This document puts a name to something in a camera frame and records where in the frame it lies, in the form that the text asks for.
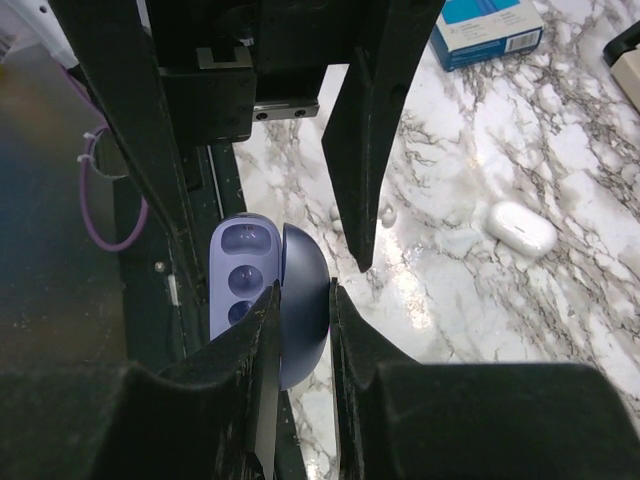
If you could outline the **white earbud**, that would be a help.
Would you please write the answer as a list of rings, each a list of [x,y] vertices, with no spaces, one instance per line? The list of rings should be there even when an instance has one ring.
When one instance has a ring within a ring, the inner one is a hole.
[[[379,219],[384,228],[391,228],[397,220],[397,212],[390,203],[385,203],[379,210]]]
[[[333,205],[329,210],[329,217],[331,220],[331,228],[334,232],[342,232],[342,222],[340,218],[340,213],[336,205]]]

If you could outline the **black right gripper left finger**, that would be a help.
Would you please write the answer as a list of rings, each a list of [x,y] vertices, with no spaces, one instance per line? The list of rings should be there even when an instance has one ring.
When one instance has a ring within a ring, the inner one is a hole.
[[[278,286],[200,350],[135,362],[5,369],[5,479],[269,479],[279,396]]]

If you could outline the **purple earbud charging case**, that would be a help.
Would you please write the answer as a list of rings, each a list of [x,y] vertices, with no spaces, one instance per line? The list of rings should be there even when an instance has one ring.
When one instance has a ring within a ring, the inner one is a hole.
[[[330,276],[316,241],[301,228],[239,214],[220,222],[209,245],[209,336],[241,321],[263,291],[280,284],[280,388],[305,380],[329,331]]]

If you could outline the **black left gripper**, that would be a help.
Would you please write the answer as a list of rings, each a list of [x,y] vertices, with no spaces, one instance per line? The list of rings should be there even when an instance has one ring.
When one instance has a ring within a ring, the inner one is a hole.
[[[316,116],[328,66],[347,57],[350,4],[144,5],[159,72],[135,2],[50,4],[127,156],[130,175],[204,303],[206,263],[177,143],[244,141],[256,122]],[[371,3],[322,136],[348,249],[362,272],[373,262],[381,185],[406,97],[443,5]]]

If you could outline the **white earbud charging case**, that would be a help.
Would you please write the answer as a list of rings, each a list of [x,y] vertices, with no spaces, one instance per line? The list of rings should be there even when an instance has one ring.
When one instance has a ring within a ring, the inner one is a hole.
[[[528,257],[541,257],[557,241],[553,224],[525,206],[502,201],[494,204],[486,220],[487,231],[507,246]]]

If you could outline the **blue razor box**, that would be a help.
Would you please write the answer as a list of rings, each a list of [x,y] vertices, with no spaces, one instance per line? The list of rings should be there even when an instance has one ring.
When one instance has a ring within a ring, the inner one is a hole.
[[[430,37],[439,64],[451,72],[512,53],[533,51],[543,20],[526,0],[452,0],[444,3]]]

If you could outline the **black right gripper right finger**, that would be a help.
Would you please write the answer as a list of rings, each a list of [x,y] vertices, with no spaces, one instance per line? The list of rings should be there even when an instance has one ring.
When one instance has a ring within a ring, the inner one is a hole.
[[[612,384],[574,363],[422,364],[329,290],[343,479],[635,479]]]

